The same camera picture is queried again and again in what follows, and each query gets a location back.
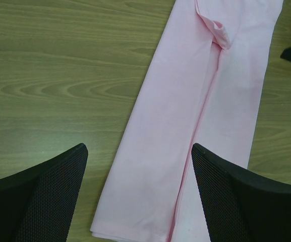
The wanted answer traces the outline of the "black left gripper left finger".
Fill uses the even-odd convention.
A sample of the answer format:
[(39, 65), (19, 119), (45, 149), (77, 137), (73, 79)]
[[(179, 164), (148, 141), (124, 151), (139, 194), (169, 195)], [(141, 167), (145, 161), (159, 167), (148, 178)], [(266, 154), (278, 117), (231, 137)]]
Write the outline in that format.
[(88, 150), (81, 143), (0, 179), (0, 241), (66, 241)]

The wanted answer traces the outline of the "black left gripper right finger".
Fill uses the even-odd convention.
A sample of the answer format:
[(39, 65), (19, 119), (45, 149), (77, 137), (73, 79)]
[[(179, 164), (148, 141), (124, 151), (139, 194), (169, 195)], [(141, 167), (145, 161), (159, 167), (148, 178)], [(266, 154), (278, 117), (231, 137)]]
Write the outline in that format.
[(291, 185), (196, 143), (192, 161), (211, 241), (291, 241)]

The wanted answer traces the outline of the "pink t shirt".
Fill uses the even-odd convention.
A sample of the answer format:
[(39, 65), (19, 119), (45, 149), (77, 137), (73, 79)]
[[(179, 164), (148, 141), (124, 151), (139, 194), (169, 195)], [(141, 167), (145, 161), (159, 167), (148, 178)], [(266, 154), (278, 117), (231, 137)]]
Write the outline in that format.
[(91, 225), (113, 241), (210, 241), (194, 143), (247, 167), (282, 1), (176, 1)]

